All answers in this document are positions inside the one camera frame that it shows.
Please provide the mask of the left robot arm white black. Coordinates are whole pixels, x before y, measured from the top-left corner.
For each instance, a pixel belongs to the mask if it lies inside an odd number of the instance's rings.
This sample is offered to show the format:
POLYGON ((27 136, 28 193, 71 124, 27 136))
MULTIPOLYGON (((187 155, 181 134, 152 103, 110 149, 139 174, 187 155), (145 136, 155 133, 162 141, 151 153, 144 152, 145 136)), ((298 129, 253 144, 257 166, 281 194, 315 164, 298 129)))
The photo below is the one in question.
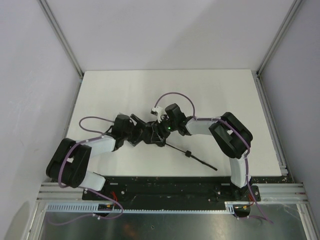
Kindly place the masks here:
POLYGON ((112 123, 105 131, 95 131, 97 137, 76 141, 64 138, 58 145, 47 168, 47 177, 58 181, 61 188, 84 188, 100 191, 106 182, 102 175, 89 171, 90 159, 104 153, 112 153, 121 148, 125 141, 137 145, 142 141, 143 133, 150 124, 131 116, 118 114, 115 120, 104 119, 112 123))

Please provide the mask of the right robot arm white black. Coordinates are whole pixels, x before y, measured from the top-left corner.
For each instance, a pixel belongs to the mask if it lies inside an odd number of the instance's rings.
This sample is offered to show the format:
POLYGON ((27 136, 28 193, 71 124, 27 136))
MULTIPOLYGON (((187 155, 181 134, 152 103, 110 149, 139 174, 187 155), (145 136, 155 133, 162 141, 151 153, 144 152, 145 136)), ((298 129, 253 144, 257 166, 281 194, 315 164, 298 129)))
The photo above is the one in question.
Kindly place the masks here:
POLYGON ((152 140, 163 143, 175 131, 182 136, 213 136, 221 151, 229 157, 231 183, 239 189, 247 186, 251 178, 248 155, 253 135, 232 113, 211 118, 187 117, 173 103, 166 108, 155 106, 151 114, 157 117, 151 124, 152 140))

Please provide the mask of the black folding umbrella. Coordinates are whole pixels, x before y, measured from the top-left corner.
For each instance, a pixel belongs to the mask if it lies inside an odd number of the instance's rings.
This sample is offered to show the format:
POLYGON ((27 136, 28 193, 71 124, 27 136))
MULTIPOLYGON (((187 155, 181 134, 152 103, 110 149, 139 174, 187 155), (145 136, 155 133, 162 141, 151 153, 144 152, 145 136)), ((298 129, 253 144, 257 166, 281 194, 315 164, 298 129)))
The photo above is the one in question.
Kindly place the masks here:
POLYGON ((201 163, 202 165, 205 165, 206 167, 209 167, 210 169, 217 171, 218 169, 210 164, 208 164, 205 161, 202 161, 198 157, 194 156, 190 150, 182 150, 179 149, 172 144, 167 143, 167 138, 170 136, 170 134, 174 131, 178 131, 177 128, 174 128, 169 123, 164 122, 158 122, 156 121, 150 121, 147 123, 146 128, 144 129, 143 134, 143 141, 146 144, 155 144, 158 147, 165 147, 168 146, 172 149, 175 149, 181 153, 183 153, 187 158, 191 158, 196 160, 197 162, 201 163))

